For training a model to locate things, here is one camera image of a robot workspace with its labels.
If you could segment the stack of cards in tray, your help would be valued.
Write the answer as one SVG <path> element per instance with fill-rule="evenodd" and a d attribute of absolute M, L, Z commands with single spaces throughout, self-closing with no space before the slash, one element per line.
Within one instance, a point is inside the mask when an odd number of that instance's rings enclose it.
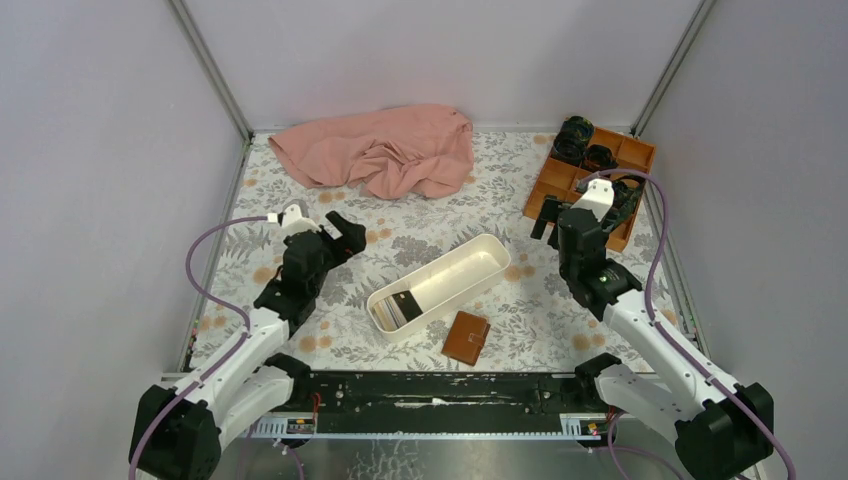
<path fill-rule="evenodd" d="M 417 319 L 423 310 L 413 294 L 406 290 L 377 301 L 372 312 L 383 330 L 395 331 Z"/>

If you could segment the white oblong plastic tray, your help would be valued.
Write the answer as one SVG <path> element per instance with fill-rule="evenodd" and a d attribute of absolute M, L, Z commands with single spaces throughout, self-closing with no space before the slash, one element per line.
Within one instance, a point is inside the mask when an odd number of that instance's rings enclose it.
<path fill-rule="evenodd" d="M 511 255 L 491 234 L 478 235 L 417 270 L 372 293 L 366 302 L 378 332 L 400 342 L 435 320 L 455 313 L 467 302 L 504 279 Z M 392 295 L 408 292 L 421 314 L 399 325 L 378 314 L 378 305 Z"/>

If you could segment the pink crumpled cloth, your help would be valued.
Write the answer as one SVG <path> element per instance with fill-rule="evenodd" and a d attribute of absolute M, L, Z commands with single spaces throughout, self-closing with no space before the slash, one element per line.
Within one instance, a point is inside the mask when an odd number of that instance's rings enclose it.
<path fill-rule="evenodd" d="M 359 186 L 384 200 L 457 193 L 474 167 L 472 143 L 472 121 L 438 104 L 316 120 L 269 138 L 284 170 L 304 187 Z"/>

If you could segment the large rolled dark tie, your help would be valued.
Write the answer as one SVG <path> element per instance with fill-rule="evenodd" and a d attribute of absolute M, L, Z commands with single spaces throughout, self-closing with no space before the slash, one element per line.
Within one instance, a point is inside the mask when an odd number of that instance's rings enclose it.
<path fill-rule="evenodd" d="M 550 156 L 560 162 L 578 167 L 594 135 L 594 125 L 585 117 L 567 118 L 553 140 Z"/>

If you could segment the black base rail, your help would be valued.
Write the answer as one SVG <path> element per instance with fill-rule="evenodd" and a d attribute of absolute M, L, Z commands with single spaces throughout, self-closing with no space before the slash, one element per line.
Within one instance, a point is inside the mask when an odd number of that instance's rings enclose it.
<path fill-rule="evenodd" d="M 291 440 L 599 442 L 613 408 L 573 374 L 318 371 L 265 414 L 257 436 Z"/>

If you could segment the small rolled dark tie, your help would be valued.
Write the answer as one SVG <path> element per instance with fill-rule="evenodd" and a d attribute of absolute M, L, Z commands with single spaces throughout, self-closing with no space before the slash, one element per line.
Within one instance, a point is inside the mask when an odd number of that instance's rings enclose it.
<path fill-rule="evenodd" d="M 581 168 L 592 173 L 615 169 L 617 167 L 618 163 L 612 151 L 600 144 L 588 146 L 581 162 Z"/>

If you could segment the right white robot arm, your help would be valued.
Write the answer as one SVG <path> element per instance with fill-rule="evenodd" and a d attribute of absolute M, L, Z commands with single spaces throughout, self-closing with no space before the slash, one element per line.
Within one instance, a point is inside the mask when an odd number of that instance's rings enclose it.
<path fill-rule="evenodd" d="M 588 397 L 659 433 L 695 479 L 731 479 L 772 455 L 770 393 L 758 383 L 741 385 L 647 305 L 641 282 L 607 257 L 595 213 L 548 197 L 532 238 L 548 225 L 572 297 L 627 340 L 661 380 L 643 380 L 614 355 L 600 354 L 575 369 Z"/>

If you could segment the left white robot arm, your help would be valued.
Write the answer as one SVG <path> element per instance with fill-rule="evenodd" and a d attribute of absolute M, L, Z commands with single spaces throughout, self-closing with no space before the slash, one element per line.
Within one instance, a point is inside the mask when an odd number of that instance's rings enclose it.
<path fill-rule="evenodd" d="M 277 352 L 314 312 L 328 273 L 364 251 L 365 226 L 327 213 L 339 235 L 304 216 L 297 205 L 265 221 L 284 233 L 283 260 L 250 312 L 230 304 L 241 326 L 201 366 L 170 387 L 140 398 L 129 450 L 131 479 L 208 479 L 222 453 L 265 413 L 287 403 L 307 365 L 273 365 Z"/>

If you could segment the floral patterned table mat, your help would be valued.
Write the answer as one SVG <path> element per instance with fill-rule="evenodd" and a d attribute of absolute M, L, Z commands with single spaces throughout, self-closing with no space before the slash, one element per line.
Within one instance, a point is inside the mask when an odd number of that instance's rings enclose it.
<path fill-rule="evenodd" d="M 197 320 L 189 366 L 201 365 L 241 325 L 240 312 L 251 308 L 281 263 L 282 235 L 259 216 L 300 200 L 314 219 L 335 210 L 366 229 L 366 249 L 329 273 L 315 312 L 284 347 L 315 369 L 458 369 L 456 360 L 442 354 L 452 315 L 393 343 L 377 330 L 366 303 L 376 290 L 490 234 L 511 260 L 498 284 L 464 305 L 490 324 L 478 370 L 567 372 L 611 353 L 632 370 L 648 372 L 649 364 L 627 341 L 572 299 L 558 275 L 555 251 L 530 236 L 533 222 L 523 209 L 550 142 L 547 133 L 477 133 L 475 165 L 460 192 L 384 201 L 356 188 L 303 187 L 284 171 L 268 137 L 257 136 L 237 179 L 237 225 L 226 232 L 211 282 L 218 302 L 205 305 Z"/>

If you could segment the wooden compartment organizer box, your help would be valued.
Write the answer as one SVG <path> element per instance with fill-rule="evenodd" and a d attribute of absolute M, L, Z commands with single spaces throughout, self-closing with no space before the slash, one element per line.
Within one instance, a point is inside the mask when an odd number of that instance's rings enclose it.
<path fill-rule="evenodd" d="M 624 175 L 635 175 L 636 171 L 649 173 L 652 169 L 657 148 L 638 138 L 594 125 L 594 135 L 589 145 L 600 144 L 608 147 L 614 155 L 620 172 L 607 174 L 611 182 Z M 543 160 L 542 167 L 523 208 L 523 215 L 536 220 L 546 195 L 555 196 L 561 201 L 561 207 L 575 203 L 583 194 L 588 177 L 594 173 L 553 159 L 550 150 Z M 608 233 L 607 247 L 622 252 L 630 241 L 635 228 L 635 215 L 630 220 Z"/>

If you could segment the brown leather card holder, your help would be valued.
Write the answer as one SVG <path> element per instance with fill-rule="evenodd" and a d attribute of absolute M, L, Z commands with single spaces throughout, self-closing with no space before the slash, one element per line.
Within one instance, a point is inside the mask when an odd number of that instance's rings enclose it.
<path fill-rule="evenodd" d="M 485 317 L 459 311 L 441 353 L 463 364 L 475 366 L 486 343 L 489 329 L 490 324 Z"/>

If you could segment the unrolled dark patterned tie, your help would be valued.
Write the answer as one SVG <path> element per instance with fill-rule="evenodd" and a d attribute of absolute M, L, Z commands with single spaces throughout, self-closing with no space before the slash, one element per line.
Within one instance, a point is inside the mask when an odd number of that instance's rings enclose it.
<path fill-rule="evenodd" d="M 613 204 L 601 222 L 605 233 L 613 232 L 630 220 L 637 210 L 645 183 L 644 178 L 636 175 L 624 175 L 612 181 Z"/>

